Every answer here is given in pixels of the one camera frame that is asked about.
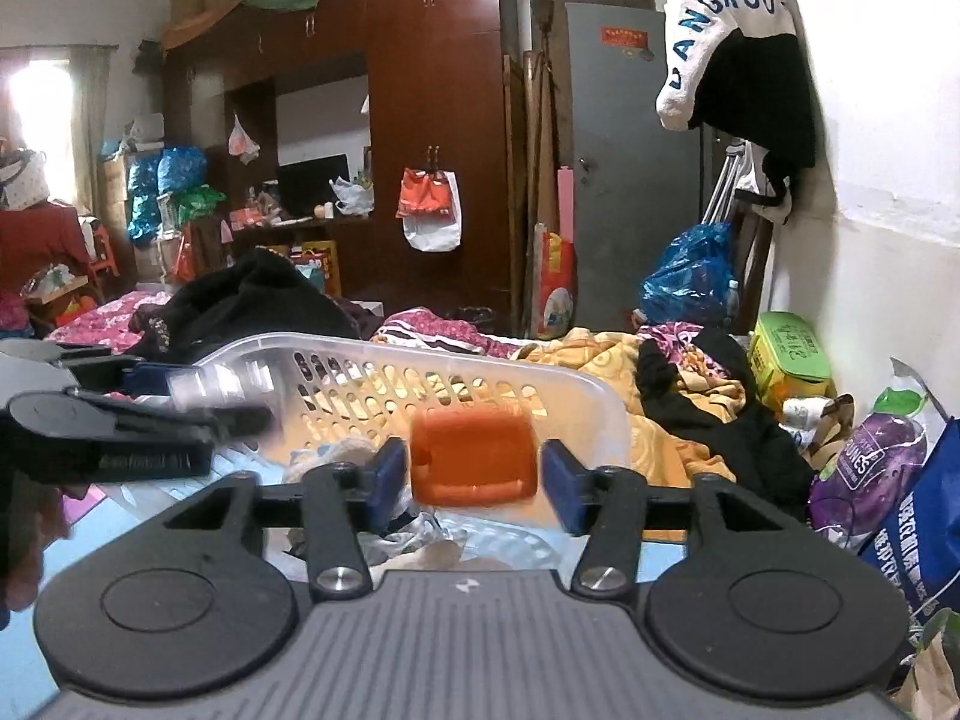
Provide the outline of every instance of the window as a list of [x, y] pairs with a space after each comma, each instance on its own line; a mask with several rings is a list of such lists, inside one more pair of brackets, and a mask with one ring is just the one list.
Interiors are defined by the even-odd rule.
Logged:
[[20, 117], [24, 145], [46, 155], [50, 196], [75, 202], [77, 183], [70, 134], [73, 81], [67, 63], [32, 61], [11, 79], [11, 96], [13, 108]]

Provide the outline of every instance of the blue bag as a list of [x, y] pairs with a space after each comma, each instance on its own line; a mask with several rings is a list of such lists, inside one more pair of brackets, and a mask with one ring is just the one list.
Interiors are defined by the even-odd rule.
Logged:
[[127, 235], [130, 240], [140, 247], [144, 247], [157, 237], [160, 232], [160, 204], [155, 194], [137, 194], [133, 198], [133, 210], [130, 215], [130, 224], [127, 225]]
[[157, 168], [157, 194], [196, 189], [206, 178], [206, 156], [196, 146], [165, 148]]
[[960, 422], [952, 419], [913, 490], [860, 554], [904, 591], [910, 613], [928, 623], [960, 608]]
[[676, 237], [640, 287], [647, 322], [724, 324], [733, 281], [730, 251], [728, 223], [698, 224]]
[[130, 165], [127, 176], [127, 193], [131, 197], [138, 194], [152, 194], [157, 196], [157, 168], [160, 167], [160, 155], [152, 154], [149, 157], [140, 157]]

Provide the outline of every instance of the person's hand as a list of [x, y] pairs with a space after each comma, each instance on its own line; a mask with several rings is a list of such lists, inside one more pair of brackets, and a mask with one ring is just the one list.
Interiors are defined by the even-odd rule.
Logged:
[[[78, 499], [86, 490], [76, 488], [67, 492]], [[40, 579], [43, 576], [43, 550], [58, 538], [69, 536], [70, 529], [64, 517], [64, 491], [49, 485], [39, 485], [21, 473], [13, 475], [6, 515], [7, 570], [0, 572], [0, 623], [9, 611], [25, 610], [37, 600]], [[0, 536], [4, 528], [0, 527]]]

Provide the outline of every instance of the grey metal door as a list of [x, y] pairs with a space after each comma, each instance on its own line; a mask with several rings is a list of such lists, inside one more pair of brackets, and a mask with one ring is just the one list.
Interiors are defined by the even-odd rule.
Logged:
[[576, 323], [626, 330], [640, 282], [664, 247], [700, 218], [700, 132], [669, 132], [656, 115], [666, 79], [664, 14], [573, 2], [566, 13]]

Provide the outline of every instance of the red paper sign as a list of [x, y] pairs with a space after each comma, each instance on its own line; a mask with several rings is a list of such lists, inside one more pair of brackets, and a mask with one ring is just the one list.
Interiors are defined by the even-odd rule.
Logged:
[[639, 29], [626, 29], [622, 26], [602, 26], [600, 28], [600, 42], [604, 46], [643, 50], [647, 47], [647, 33]]

